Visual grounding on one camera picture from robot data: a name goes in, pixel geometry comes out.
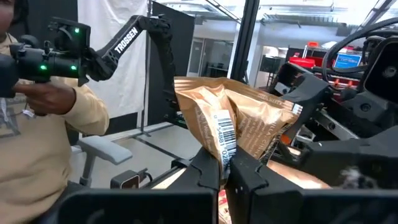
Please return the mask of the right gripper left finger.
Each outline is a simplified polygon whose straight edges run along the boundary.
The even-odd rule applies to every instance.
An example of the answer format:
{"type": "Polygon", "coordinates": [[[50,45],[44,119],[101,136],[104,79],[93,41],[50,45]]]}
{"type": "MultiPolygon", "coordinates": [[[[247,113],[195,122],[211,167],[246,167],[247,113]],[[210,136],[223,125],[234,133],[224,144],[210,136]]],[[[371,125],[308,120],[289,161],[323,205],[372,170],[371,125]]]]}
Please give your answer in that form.
{"type": "Polygon", "coordinates": [[[218,160],[205,148],[201,148],[190,165],[169,189],[207,188],[219,190],[220,166],[218,160]]]}

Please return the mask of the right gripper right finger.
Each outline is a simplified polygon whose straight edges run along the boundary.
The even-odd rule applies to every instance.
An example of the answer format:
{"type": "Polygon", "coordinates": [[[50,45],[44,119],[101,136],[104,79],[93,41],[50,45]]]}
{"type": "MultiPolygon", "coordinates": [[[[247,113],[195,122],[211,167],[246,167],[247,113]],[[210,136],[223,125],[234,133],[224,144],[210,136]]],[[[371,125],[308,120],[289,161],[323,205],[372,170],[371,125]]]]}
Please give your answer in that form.
{"type": "Polygon", "coordinates": [[[233,224],[299,222],[299,187],[241,148],[225,186],[233,224]]]}

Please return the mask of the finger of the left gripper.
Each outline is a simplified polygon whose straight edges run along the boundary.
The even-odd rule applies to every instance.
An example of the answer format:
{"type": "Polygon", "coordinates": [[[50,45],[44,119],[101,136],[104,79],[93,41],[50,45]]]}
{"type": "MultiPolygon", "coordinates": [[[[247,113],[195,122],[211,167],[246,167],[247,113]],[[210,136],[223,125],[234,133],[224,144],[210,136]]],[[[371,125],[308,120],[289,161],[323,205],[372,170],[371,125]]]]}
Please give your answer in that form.
{"type": "Polygon", "coordinates": [[[328,84],[324,81],[302,82],[295,90],[282,96],[283,100],[291,101],[302,106],[302,111],[296,122],[282,135],[281,141],[290,144],[295,135],[311,117],[318,104],[326,95],[328,84]]]}
{"type": "Polygon", "coordinates": [[[396,189],[397,126],[370,138],[310,143],[300,155],[298,169],[334,186],[355,169],[380,188],[396,189]]]}

